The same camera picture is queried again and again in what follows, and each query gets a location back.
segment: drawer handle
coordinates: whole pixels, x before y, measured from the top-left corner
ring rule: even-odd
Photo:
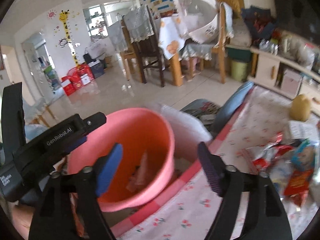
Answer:
[[[315,102],[317,105],[320,105],[320,101],[318,99],[313,98],[312,101]]]
[[[276,66],[273,66],[271,69],[271,79],[274,80],[276,78]]]

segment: cabinet drawer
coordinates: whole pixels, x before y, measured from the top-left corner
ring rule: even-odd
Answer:
[[[280,62],[259,55],[256,80],[261,84],[273,87],[276,84]]]
[[[311,100],[312,108],[320,112],[320,91],[319,90],[317,90],[316,88],[306,83],[302,83],[299,95],[301,94],[305,94],[306,97],[308,97]]]

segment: purple gripper pad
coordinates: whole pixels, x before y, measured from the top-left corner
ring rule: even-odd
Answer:
[[[204,142],[198,145],[198,158],[213,192],[223,197],[228,183],[225,178],[226,165],[217,155],[212,155]]]

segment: sun wall sticker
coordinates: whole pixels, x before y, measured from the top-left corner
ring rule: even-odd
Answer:
[[[48,18],[52,19],[57,15],[57,11],[56,10],[50,10],[50,12],[48,12]]]
[[[65,34],[66,34],[66,37],[61,39],[59,41],[59,45],[60,47],[64,47],[66,45],[69,46],[70,50],[71,50],[71,55],[73,57],[73,60],[75,61],[76,65],[78,66],[79,63],[78,63],[78,59],[77,59],[77,56],[76,56],[76,51],[74,49],[74,46],[72,44],[72,39],[71,39],[71,31],[69,29],[69,26],[68,26],[68,16],[69,16],[70,12],[69,10],[68,11],[61,11],[61,13],[59,14],[59,20],[63,23],[63,29],[65,31]]]

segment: green container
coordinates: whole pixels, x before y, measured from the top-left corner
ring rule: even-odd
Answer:
[[[228,48],[228,57],[235,60],[241,60],[243,62],[250,62],[251,51],[246,49]]]
[[[247,79],[248,62],[242,60],[231,61],[231,77],[237,81],[245,81]]]

